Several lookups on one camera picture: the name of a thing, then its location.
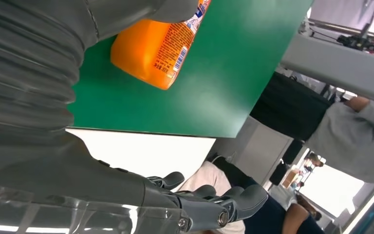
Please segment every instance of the bottle label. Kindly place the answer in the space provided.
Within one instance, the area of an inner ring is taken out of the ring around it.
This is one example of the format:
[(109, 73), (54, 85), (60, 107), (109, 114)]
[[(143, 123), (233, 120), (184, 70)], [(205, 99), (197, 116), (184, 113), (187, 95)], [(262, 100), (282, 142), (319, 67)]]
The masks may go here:
[(176, 78), (207, 11), (210, 0), (200, 0), (194, 16), (183, 23), (170, 25), (153, 67)]

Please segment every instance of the detergent bottle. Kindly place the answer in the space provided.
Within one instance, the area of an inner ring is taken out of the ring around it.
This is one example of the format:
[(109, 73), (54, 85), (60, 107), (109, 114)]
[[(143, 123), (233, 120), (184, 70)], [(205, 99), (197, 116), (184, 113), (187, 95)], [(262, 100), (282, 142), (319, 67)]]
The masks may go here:
[(111, 62), (130, 75), (167, 90), (176, 80), (210, 0), (199, 0), (194, 16), (182, 23), (142, 20), (122, 31)]

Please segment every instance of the white shirt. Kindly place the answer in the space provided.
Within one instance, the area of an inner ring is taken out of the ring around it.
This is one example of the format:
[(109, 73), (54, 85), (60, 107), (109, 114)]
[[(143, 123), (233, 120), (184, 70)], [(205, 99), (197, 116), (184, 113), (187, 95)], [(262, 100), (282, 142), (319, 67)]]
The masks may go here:
[(330, 167), (374, 183), (374, 101), (359, 113), (333, 104), (306, 146)]

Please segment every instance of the green tabletop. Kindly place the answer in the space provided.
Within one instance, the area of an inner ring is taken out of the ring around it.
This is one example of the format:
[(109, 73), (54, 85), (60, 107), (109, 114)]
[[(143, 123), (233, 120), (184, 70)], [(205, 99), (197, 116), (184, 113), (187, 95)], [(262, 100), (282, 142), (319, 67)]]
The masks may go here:
[(312, 0), (213, 0), (181, 72), (167, 91), (110, 63), (114, 38), (85, 54), (75, 126), (235, 137)]

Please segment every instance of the gray robotic arm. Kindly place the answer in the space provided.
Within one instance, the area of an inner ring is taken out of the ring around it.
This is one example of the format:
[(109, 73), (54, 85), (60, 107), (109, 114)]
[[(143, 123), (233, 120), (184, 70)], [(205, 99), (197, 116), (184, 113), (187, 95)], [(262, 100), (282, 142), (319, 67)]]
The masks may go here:
[[(31, 192), (36, 204), (60, 195), (182, 209), (181, 231), (211, 230), (254, 214), (267, 198), (261, 187), (222, 197), (206, 187), (172, 193), (183, 180), (179, 174), (148, 179), (110, 168), (65, 132), (87, 48), (141, 19), (184, 21), (196, 7), (197, 0), (0, 0), (0, 186)], [(151, 233), (151, 225), (140, 229)]]

